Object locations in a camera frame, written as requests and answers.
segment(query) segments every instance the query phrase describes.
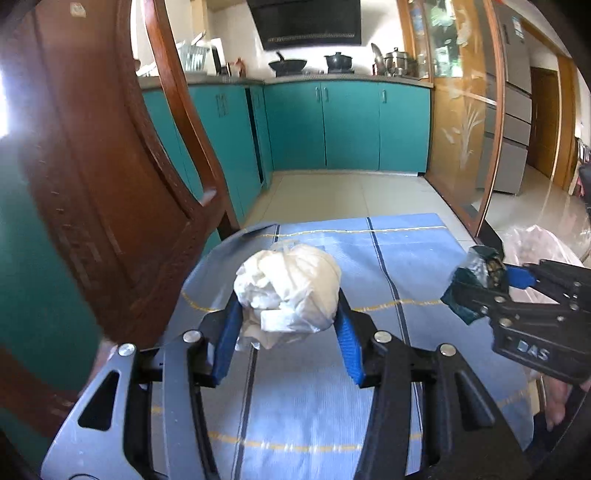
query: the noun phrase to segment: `range hood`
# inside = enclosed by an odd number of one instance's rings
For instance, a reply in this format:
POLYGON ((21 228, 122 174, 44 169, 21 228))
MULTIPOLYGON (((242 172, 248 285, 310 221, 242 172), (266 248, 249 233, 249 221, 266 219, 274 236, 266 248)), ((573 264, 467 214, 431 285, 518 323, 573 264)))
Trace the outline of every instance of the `range hood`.
POLYGON ((265 50, 361 45, 360 0, 247 0, 265 50))

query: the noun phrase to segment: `black pot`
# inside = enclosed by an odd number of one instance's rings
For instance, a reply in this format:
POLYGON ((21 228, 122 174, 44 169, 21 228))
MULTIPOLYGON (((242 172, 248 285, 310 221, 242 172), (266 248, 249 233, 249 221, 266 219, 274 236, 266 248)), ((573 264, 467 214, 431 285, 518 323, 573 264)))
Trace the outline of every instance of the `black pot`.
POLYGON ((341 55, 339 51, 334 55, 325 55, 324 58, 329 70, 350 70, 353 64, 353 58, 341 55))
POLYGON ((269 67, 275 70, 278 77, 298 74, 306 66, 306 63, 308 63, 308 60, 286 60, 281 53, 276 53, 280 59, 270 62, 269 67))

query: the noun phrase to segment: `tiled floor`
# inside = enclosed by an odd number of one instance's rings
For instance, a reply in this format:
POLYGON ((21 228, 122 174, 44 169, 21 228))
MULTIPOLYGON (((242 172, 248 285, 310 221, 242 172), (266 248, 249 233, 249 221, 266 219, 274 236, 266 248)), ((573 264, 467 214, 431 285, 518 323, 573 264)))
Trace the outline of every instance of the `tiled floor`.
MULTIPOLYGON (((436 213, 464 249, 470 234, 422 177, 381 173, 279 171, 257 199, 246 225, 296 223, 406 213, 436 213)), ((519 196, 494 193, 486 216, 498 232, 538 224, 581 256, 591 245, 584 203, 527 167, 519 196)))
POLYGON ((537 224, 560 238, 578 257, 591 245, 582 199, 568 195, 530 166, 526 166, 518 196, 493 194, 486 220, 500 235, 513 227, 537 224))
POLYGON ((246 225, 406 213, 436 213, 465 249, 474 244, 425 179, 396 174, 275 172, 271 188, 258 198, 246 225))

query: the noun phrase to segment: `wooden chair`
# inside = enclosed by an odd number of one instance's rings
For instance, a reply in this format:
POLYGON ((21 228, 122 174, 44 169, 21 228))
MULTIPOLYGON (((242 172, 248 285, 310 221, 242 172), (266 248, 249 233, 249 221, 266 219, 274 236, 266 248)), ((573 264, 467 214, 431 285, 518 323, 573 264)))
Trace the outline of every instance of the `wooden chair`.
MULTIPOLYGON (((211 233, 227 238, 239 225, 190 101, 164 0, 145 0, 164 93, 203 185, 200 201, 160 143, 135 74, 131 2, 4 4, 0 69, 10 133, 0 149, 9 142, 17 152, 28 194, 104 335, 146 348, 164 331, 211 233)), ((53 437, 77 391, 30 373, 18 348, 0 349, 0 405, 53 437)))

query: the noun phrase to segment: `blue tablecloth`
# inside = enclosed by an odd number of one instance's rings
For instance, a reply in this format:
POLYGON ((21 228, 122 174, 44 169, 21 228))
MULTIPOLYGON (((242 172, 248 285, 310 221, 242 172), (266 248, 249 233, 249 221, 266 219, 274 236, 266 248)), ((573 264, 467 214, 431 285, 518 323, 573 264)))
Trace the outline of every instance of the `blue tablecloth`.
MULTIPOLYGON (((350 305, 369 313, 378 329, 423 349, 454 344, 522 447, 529 444, 533 423, 523 369, 491 351, 487 319, 468 327, 439 301, 465 252, 435 214, 241 231, 199 262, 163 341, 197 328, 207 312, 223 308, 242 262, 278 241, 300 241, 330 253, 342 269, 350 305)), ((236 352, 223 384, 202 393, 223 480, 353 478, 373 391, 359 390, 347 376, 333 329, 270 351, 236 352)), ((420 385, 413 392, 408 473, 420 461, 417 394, 420 385)))

